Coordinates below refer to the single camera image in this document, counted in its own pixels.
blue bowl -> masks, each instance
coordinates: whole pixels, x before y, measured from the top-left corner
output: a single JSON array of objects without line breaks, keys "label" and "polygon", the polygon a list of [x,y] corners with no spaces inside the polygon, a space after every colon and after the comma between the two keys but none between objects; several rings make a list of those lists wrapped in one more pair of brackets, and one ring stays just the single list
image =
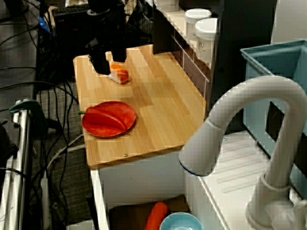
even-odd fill
[{"label": "blue bowl", "polygon": [[176,212],[166,217],[160,230],[203,230],[196,217],[186,212]]}]

orange carrot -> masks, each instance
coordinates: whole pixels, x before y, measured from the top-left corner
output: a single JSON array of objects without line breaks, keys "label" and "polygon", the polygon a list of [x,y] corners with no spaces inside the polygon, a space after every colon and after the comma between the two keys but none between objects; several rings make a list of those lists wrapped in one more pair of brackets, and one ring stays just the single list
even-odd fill
[{"label": "orange carrot", "polygon": [[145,230],[159,230],[160,225],[168,212],[166,204],[158,202],[154,205],[152,211],[149,214]]},{"label": "orange carrot", "polygon": [[127,129],[126,124],[117,115],[99,107],[87,108],[84,116],[93,125],[112,126],[122,131]]}]

white faucet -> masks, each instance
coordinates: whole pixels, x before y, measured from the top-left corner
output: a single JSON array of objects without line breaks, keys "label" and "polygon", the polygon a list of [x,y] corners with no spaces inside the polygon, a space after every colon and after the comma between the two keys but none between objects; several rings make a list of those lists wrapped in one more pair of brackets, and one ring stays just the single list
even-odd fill
[{"label": "white faucet", "polygon": [[294,205],[289,199],[290,173],[307,119],[307,96],[294,81],[280,76],[262,76],[230,89],[187,141],[179,160],[188,172],[209,175],[216,165],[231,119],[249,103],[266,98],[283,100],[286,112],[270,164],[247,205],[247,221],[256,230],[306,230],[307,201]]}]

faucet spout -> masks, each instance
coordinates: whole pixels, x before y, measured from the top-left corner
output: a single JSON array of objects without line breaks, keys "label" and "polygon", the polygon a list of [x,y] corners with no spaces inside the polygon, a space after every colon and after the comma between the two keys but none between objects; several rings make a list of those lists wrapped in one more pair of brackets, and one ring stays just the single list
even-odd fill
[{"label": "faucet spout", "polygon": [[262,76],[233,87],[216,102],[206,121],[179,154],[179,161],[188,172],[209,175],[216,165],[231,119],[249,103],[267,98],[282,100],[286,112],[267,171],[247,207],[247,219],[258,230],[272,229],[275,214],[285,209],[286,206],[276,205],[277,200],[286,200],[287,206],[293,206],[287,197],[289,178],[307,119],[307,96],[297,83],[280,76]]},{"label": "faucet spout", "polygon": [[286,112],[265,179],[273,187],[287,186],[307,119],[307,96],[297,83],[280,76],[253,78],[226,92],[185,144],[179,155],[183,167],[200,176],[209,175],[215,167],[223,135],[231,119],[249,103],[266,98],[281,99],[286,105]]}]

sushi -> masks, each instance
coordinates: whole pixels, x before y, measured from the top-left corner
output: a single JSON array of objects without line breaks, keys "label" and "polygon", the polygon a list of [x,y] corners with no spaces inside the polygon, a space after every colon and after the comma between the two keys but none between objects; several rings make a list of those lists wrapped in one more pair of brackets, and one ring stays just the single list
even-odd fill
[{"label": "sushi", "polygon": [[113,81],[122,84],[129,80],[128,71],[121,65],[111,65],[110,66],[111,73],[108,75],[108,78]]}]

